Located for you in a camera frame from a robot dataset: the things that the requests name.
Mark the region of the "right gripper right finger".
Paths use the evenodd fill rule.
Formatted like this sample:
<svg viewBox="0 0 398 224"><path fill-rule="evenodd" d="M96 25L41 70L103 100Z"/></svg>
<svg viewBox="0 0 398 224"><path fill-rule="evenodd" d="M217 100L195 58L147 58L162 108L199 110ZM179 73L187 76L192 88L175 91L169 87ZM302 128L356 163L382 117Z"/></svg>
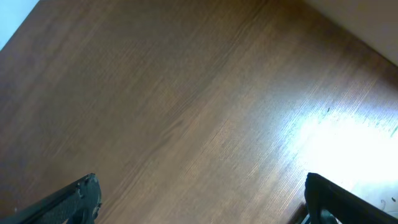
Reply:
<svg viewBox="0 0 398 224"><path fill-rule="evenodd" d="M305 201L308 215L304 223L397 224L397 218L316 173L307 174Z"/></svg>

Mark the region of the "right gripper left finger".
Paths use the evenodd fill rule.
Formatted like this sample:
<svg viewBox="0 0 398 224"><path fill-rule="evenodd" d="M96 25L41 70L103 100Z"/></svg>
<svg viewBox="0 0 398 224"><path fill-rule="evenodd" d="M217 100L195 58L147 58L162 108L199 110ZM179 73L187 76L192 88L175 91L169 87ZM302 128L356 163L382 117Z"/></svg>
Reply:
<svg viewBox="0 0 398 224"><path fill-rule="evenodd" d="M97 176L88 174L33 205L1 220L1 224L91 224L102 206Z"/></svg>

